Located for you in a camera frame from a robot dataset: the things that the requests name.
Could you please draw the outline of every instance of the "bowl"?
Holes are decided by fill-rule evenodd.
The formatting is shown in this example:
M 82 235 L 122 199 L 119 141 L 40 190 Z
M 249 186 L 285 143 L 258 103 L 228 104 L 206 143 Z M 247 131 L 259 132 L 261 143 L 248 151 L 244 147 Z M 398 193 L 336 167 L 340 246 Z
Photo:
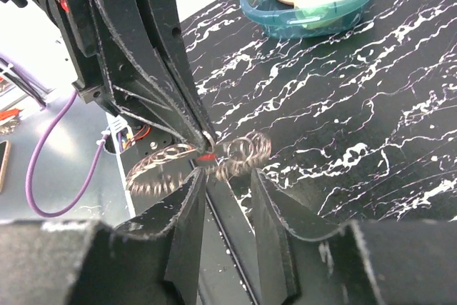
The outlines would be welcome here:
M 342 0 L 315 8 L 292 9 L 277 0 L 240 0 L 241 10 L 260 24 L 267 36 L 298 39 L 337 34 L 353 28 L 362 19 L 370 0 Z

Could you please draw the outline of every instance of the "teal container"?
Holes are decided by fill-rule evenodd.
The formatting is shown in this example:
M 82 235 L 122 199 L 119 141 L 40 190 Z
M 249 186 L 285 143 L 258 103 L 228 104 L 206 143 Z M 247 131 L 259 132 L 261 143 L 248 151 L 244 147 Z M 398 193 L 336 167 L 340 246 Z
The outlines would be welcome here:
M 246 17 L 260 24 L 267 36 L 298 39 L 353 28 L 362 19 L 369 1 L 335 1 L 312 9 L 291 9 L 277 0 L 240 0 L 240 3 Z

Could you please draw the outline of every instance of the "marble countertop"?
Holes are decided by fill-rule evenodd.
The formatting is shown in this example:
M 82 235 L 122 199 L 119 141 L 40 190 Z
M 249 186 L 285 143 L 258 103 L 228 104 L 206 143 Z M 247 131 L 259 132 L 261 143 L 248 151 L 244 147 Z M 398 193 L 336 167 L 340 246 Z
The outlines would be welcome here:
M 264 171 L 310 209 L 457 219 L 457 0 L 374 0 L 353 30 L 290 41 L 218 0 L 183 30 L 220 140 L 268 133 Z M 248 215 L 249 179 L 231 180 Z

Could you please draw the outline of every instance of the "screw hole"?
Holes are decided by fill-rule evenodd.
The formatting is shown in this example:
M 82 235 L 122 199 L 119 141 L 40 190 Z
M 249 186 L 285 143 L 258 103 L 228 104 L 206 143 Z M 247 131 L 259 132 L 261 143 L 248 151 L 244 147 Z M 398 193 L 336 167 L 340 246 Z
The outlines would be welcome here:
M 171 35 L 177 39 L 181 36 L 181 29 L 180 28 L 173 28 L 173 30 L 171 30 Z

